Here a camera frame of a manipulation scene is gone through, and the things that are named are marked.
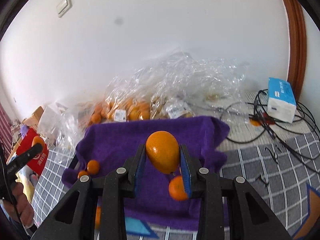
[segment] silver screw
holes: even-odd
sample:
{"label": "silver screw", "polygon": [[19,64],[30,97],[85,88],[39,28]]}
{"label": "silver screw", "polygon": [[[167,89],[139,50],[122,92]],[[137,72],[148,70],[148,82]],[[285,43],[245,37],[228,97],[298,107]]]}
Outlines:
{"label": "silver screw", "polygon": [[88,175],[83,175],[83,176],[81,176],[81,178],[80,178],[80,181],[81,182],[87,182],[89,180],[89,176]]}
{"label": "silver screw", "polygon": [[245,182],[245,179],[244,179],[244,177],[238,176],[238,177],[236,177],[236,182],[238,182],[238,183],[244,183],[244,182]]}
{"label": "silver screw", "polygon": [[209,170],[208,170],[207,168],[200,168],[200,169],[199,169],[199,172],[200,172],[201,174],[208,174],[208,173],[209,173]]}
{"label": "silver screw", "polygon": [[118,174],[124,174],[127,170],[123,167],[117,169]]}

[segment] red paper bag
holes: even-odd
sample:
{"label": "red paper bag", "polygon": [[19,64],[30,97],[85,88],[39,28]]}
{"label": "red paper bag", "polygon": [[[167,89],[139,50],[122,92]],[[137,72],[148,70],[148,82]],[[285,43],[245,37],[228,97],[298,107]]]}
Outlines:
{"label": "red paper bag", "polygon": [[[31,148],[33,138],[35,136],[38,136],[35,130],[33,128],[30,128],[27,135],[23,138],[20,146],[18,147],[16,154],[21,155],[25,151]],[[30,160],[27,165],[32,169],[35,173],[37,173],[39,176],[41,175],[42,171],[44,170],[45,163],[47,161],[49,155],[49,151],[47,149],[47,145],[45,145],[42,153],[38,154],[36,157],[34,157],[32,160]]]}

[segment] purple cloth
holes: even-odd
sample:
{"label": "purple cloth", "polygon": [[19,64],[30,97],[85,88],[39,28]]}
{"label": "purple cloth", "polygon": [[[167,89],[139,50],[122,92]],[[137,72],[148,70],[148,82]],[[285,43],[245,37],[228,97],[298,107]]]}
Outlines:
{"label": "purple cloth", "polygon": [[[227,160],[224,153],[215,149],[228,135],[228,125],[213,117],[200,116],[93,125],[76,147],[79,170],[93,159],[100,162],[100,171],[94,177],[107,175],[122,167],[128,157],[135,155],[138,145],[159,130],[170,132],[179,144],[186,144],[189,154],[210,171],[218,172]],[[63,183],[71,187],[77,174],[78,171],[65,169]],[[200,200],[173,200],[168,192],[172,178],[156,170],[147,158],[138,196],[124,200],[125,215],[177,229],[197,230]]]}

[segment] pink curtain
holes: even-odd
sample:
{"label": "pink curtain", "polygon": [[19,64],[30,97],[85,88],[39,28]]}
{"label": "pink curtain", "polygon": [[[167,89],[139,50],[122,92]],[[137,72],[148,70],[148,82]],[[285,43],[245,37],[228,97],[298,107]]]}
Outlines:
{"label": "pink curtain", "polygon": [[11,153],[12,134],[11,121],[0,103],[0,141],[4,144],[4,157],[7,161]]}

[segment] white light switch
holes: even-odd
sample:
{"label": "white light switch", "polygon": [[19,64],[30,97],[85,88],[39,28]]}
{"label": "white light switch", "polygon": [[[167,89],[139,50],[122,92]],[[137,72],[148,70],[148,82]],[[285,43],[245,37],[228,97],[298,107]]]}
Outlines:
{"label": "white light switch", "polygon": [[62,0],[57,5],[58,17],[62,17],[71,8],[71,0]]}

